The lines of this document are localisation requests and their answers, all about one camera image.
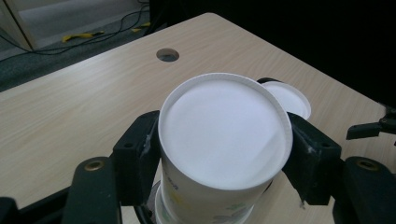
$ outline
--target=wooden table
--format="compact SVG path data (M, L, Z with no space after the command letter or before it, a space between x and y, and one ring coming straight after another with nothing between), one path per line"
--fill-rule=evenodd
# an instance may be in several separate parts
M159 60L160 49L174 49L178 60ZM1 92L0 196L22 208L70 186L82 161L109 156L139 115L160 109L183 81L211 72L294 86L311 103L308 121L342 147L342 159L367 157L396 173L394 135L346 140L350 126L382 118L382 105L208 13ZM281 173L248 223L333 223L332 203L301 208ZM138 223L132 208L122 212L124 223Z

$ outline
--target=cup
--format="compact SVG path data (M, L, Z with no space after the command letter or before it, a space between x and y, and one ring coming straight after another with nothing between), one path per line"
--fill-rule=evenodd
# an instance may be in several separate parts
M157 223L244 223L289 158L292 131L271 92L210 73L166 98L159 117L163 175Z

